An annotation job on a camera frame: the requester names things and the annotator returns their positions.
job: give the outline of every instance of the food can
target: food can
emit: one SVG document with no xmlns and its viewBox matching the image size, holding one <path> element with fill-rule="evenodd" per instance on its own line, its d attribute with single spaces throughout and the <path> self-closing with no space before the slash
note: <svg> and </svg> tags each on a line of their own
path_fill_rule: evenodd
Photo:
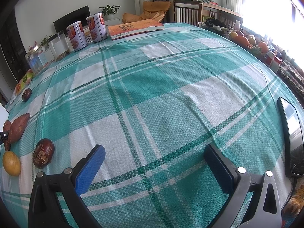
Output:
<svg viewBox="0 0 304 228">
<path fill-rule="evenodd" d="M 100 42 L 108 37 L 102 13 L 89 16 L 87 22 L 94 43 Z"/>
<path fill-rule="evenodd" d="M 69 25 L 66 30 L 75 51 L 81 50 L 88 45 L 81 21 Z"/>
</svg>

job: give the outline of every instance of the black cable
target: black cable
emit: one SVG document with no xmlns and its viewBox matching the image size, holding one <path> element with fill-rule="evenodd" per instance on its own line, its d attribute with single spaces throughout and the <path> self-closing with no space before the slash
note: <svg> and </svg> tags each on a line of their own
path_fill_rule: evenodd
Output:
<svg viewBox="0 0 304 228">
<path fill-rule="evenodd" d="M 284 207 L 288 204 L 288 202 L 290 201 L 291 197 L 293 196 L 293 194 L 294 194 L 294 192 L 295 192 L 295 187 L 297 186 L 297 180 L 298 180 L 297 177 L 295 177 L 295 178 L 293 179 L 292 190 L 291 190 L 291 192 L 290 192 L 290 196 L 289 196 L 289 198 L 287 199 L 287 201 L 285 202 L 285 204 L 284 204 L 282 210 L 283 210 Z"/>
</svg>

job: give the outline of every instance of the black tv screen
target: black tv screen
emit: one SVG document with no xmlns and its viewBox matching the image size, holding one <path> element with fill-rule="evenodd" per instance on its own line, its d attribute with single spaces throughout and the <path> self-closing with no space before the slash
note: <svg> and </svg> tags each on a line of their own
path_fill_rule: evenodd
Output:
<svg viewBox="0 0 304 228">
<path fill-rule="evenodd" d="M 87 18 L 90 16 L 90 10 L 89 10 L 89 6 L 85 6 L 82 7 L 80 9 L 77 9 L 65 16 L 63 16 L 62 18 L 56 20 L 54 22 L 54 27 L 56 32 L 60 32 L 60 31 L 64 31 L 64 34 L 67 36 L 67 32 L 66 32 L 66 28 L 77 22 L 77 21 L 81 21 L 82 26 L 87 26 Z"/>
</svg>

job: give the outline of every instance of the silver bolt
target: silver bolt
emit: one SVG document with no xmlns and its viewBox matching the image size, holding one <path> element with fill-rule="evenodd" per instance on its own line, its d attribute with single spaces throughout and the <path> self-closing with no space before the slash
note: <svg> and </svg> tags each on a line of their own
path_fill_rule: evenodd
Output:
<svg viewBox="0 0 304 228">
<path fill-rule="evenodd" d="M 43 171 L 40 171 L 37 173 L 37 177 L 43 177 L 43 174 L 44 174 Z"/>
<path fill-rule="evenodd" d="M 70 174 L 72 172 L 72 168 L 66 168 L 65 170 L 64 170 L 64 173 L 65 174 Z"/>
<path fill-rule="evenodd" d="M 246 172 L 246 169 L 244 167 L 238 167 L 238 170 L 237 170 L 239 173 L 242 173 L 244 174 Z"/>
<path fill-rule="evenodd" d="M 272 173 L 270 170 L 267 170 L 267 171 L 266 171 L 266 175 L 269 176 L 269 177 L 272 177 L 272 176 L 273 176 L 273 173 Z"/>
</svg>

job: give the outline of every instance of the white cabinet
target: white cabinet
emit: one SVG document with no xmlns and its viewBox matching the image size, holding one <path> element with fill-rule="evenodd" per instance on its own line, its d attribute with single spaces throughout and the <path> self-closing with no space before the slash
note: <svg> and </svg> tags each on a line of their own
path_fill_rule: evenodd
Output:
<svg viewBox="0 0 304 228">
<path fill-rule="evenodd" d="M 104 25 L 105 25 L 105 29 L 107 31 L 107 35 L 109 36 L 109 30 L 108 30 L 108 26 L 115 26 L 115 25 L 119 25 L 121 24 L 120 22 L 120 18 L 115 18 L 115 19 L 111 19 L 108 21 L 104 21 Z"/>
</svg>

